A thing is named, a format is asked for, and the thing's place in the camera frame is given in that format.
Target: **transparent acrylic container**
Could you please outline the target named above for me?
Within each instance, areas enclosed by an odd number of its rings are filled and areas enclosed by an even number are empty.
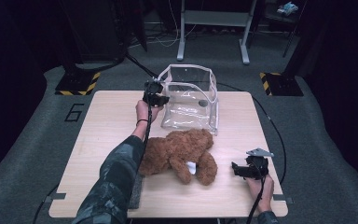
[[[218,99],[211,69],[194,64],[171,64],[159,76],[162,94],[170,97],[161,127],[171,130],[206,129],[217,135]]]

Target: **wooden table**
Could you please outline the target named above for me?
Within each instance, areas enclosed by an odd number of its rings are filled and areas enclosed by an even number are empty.
[[[142,91],[97,91],[76,140],[72,155],[57,193],[64,200],[54,200],[52,217],[75,217],[77,209],[98,179],[99,169],[108,153],[135,126],[136,102]],[[246,165],[246,151],[261,147],[269,150],[252,96],[248,92],[220,91],[218,135],[213,137],[210,152],[218,171],[210,186],[196,178],[183,185],[172,171],[144,178],[139,209],[129,210],[129,217],[247,217],[254,201],[241,177],[235,176],[231,162]],[[159,125],[163,111],[152,124],[150,137],[166,136]],[[268,158],[269,173],[275,180],[274,194],[282,189],[273,162]],[[278,217],[286,216],[285,201],[272,201]]]

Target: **hazard tape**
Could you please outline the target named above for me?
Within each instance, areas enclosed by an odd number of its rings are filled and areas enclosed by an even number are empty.
[[[266,92],[266,95],[272,95],[271,88],[269,87],[269,83],[267,82],[267,75],[280,76],[280,73],[260,73],[261,81],[263,82],[263,88]]]
[[[100,75],[101,73],[97,73],[94,75],[86,91],[56,91],[55,94],[56,95],[90,95],[92,93],[92,90],[94,90]]]

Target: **camouflage sleeve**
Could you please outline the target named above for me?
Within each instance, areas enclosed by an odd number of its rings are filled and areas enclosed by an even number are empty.
[[[76,223],[125,223],[136,173],[145,148],[130,136],[115,147],[100,169],[100,178],[80,205]]]
[[[260,213],[257,217],[258,224],[279,224],[279,221],[272,211]]]

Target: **teddy bear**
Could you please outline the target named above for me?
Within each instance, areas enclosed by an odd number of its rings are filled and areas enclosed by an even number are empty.
[[[172,131],[165,138],[151,137],[139,172],[141,175],[154,175],[172,168],[179,179],[188,184],[192,174],[186,163],[191,161],[197,165],[195,175],[199,182],[208,186],[217,174],[217,164],[207,151],[212,145],[213,136],[205,129]]]

